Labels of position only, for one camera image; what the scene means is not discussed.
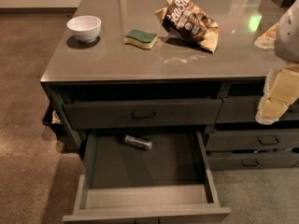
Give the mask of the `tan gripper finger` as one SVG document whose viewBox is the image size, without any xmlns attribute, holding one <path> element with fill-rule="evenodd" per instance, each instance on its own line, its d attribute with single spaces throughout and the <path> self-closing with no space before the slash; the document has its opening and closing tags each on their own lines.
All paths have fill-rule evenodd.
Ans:
<svg viewBox="0 0 299 224">
<path fill-rule="evenodd" d="M 255 119 L 262 125 L 278 121 L 299 98 L 299 64 L 285 63 L 280 69 L 271 69 L 263 87 Z"/>
<path fill-rule="evenodd" d="M 254 45 L 260 49 L 272 49 L 274 47 L 274 41 L 275 41 L 277 29 L 278 29 L 278 23 L 274 24 L 264 34 L 259 36 L 255 40 Z"/>
</svg>

